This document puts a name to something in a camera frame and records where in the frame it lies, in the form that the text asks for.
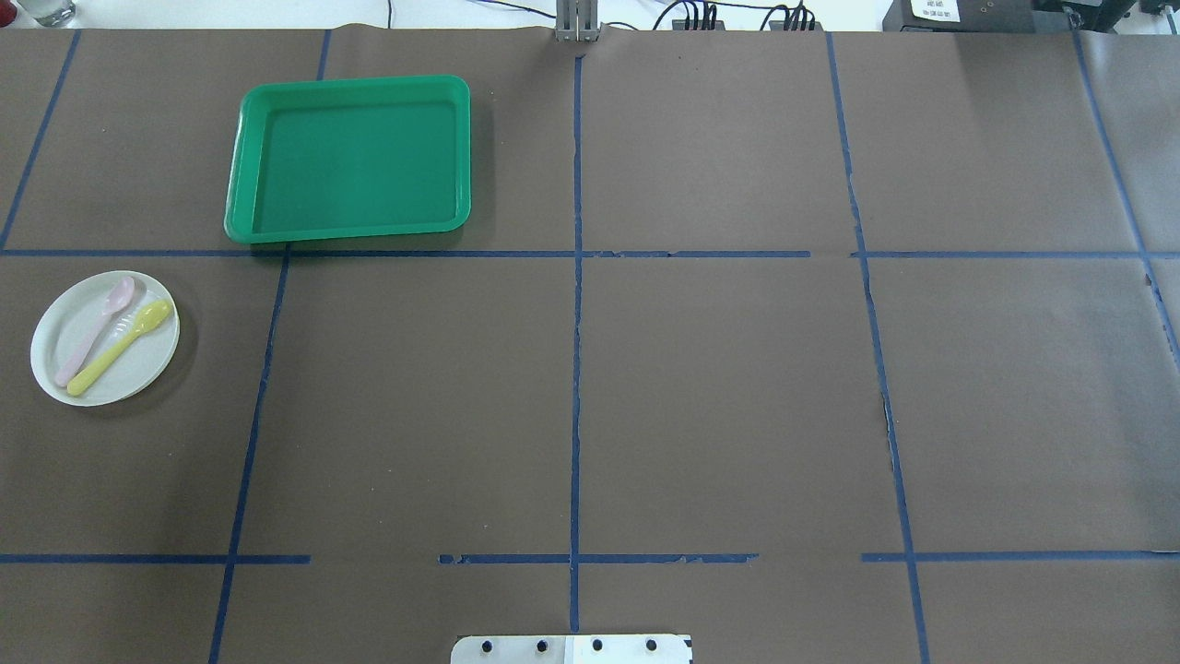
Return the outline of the pink plastic spoon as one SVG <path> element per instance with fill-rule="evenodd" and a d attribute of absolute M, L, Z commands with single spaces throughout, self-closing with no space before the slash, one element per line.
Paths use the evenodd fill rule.
<path fill-rule="evenodd" d="M 64 362 L 63 367 L 55 373 L 54 383 L 55 386 L 64 388 L 76 379 L 77 373 L 81 370 L 85 360 L 92 351 L 93 346 L 97 343 L 97 338 L 100 337 L 101 331 L 110 323 L 111 318 L 116 314 L 122 314 L 123 310 L 130 302 L 135 300 L 136 281 L 132 277 L 122 277 L 122 281 L 114 283 L 113 289 L 106 295 L 106 300 L 101 304 L 100 315 L 97 316 L 94 323 L 88 328 L 86 335 L 81 338 L 80 343 L 77 344 L 76 351 L 72 356 Z"/>

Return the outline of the white round plate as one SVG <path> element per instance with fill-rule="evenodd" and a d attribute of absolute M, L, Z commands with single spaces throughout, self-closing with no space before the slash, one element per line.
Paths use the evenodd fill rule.
<path fill-rule="evenodd" d="M 152 300 L 170 300 L 173 305 L 172 318 L 137 340 L 135 346 L 131 346 L 122 359 L 118 359 L 101 379 L 88 388 L 88 392 L 80 397 L 71 397 L 65 388 L 55 386 L 55 373 L 72 356 L 77 344 L 100 315 L 104 300 L 114 283 L 125 276 L 136 281 L 135 300 L 122 314 L 116 314 L 111 318 L 97 338 L 81 370 L 113 346 L 114 341 L 127 331 L 136 311 Z M 149 384 L 155 383 L 156 379 L 160 379 L 160 374 L 164 374 L 173 359 L 173 353 L 181 346 L 181 307 L 173 302 L 171 292 L 163 283 L 135 270 L 109 270 L 71 285 L 46 308 L 30 342 L 30 369 L 42 392 L 60 403 L 97 407 L 97 405 L 122 402 L 143 392 Z"/>

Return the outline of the green plastic tray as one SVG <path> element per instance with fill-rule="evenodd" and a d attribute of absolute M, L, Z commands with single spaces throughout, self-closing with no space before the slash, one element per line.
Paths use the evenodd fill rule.
<path fill-rule="evenodd" d="M 450 232 L 472 178 L 459 77 L 266 84 L 240 105 L 223 230 L 240 244 Z"/>

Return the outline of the far orange black hub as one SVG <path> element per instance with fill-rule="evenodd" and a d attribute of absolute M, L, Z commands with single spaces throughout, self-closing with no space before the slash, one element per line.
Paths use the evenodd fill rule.
<path fill-rule="evenodd" d="M 681 8 L 684 12 L 682 18 L 673 18 L 674 11 Z M 674 1 L 667 4 L 661 17 L 655 21 L 653 29 L 667 24 L 676 32 L 714 32 L 725 29 L 725 21 L 719 17 L 719 4 L 712 1 Z"/>

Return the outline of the orange black hub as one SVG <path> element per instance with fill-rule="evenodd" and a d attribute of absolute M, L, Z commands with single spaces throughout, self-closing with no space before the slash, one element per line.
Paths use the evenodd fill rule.
<path fill-rule="evenodd" d="M 684 12 L 682 18 L 673 18 L 674 11 L 681 8 Z M 655 21 L 653 29 L 667 24 L 676 32 L 714 32 L 725 29 L 725 21 L 719 17 L 719 4 L 712 1 L 674 1 L 667 4 L 661 17 Z"/>
<path fill-rule="evenodd" d="M 761 32 L 821 32 L 822 25 L 806 4 L 776 5 L 763 14 Z"/>

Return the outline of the near orange black hub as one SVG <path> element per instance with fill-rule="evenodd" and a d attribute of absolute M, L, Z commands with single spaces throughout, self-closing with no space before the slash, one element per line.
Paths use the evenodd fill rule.
<path fill-rule="evenodd" d="M 822 25 L 806 4 L 776 5 L 763 14 L 761 32 L 821 32 Z"/>

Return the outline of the black mini computer box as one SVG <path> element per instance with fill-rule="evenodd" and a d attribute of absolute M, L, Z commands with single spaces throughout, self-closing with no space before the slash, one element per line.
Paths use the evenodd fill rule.
<path fill-rule="evenodd" d="M 891 1 L 881 32 L 1034 33 L 1032 1 Z"/>

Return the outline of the aluminium frame post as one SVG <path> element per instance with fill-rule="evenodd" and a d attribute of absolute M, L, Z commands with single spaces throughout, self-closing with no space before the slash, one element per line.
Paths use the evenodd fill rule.
<path fill-rule="evenodd" d="M 598 0 L 558 0 L 555 4 L 557 42 L 597 42 L 602 33 Z"/>

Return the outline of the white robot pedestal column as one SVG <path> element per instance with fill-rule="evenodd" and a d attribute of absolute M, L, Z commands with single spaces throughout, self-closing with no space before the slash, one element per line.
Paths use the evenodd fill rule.
<path fill-rule="evenodd" d="M 689 635 L 468 635 L 451 663 L 691 663 Z"/>

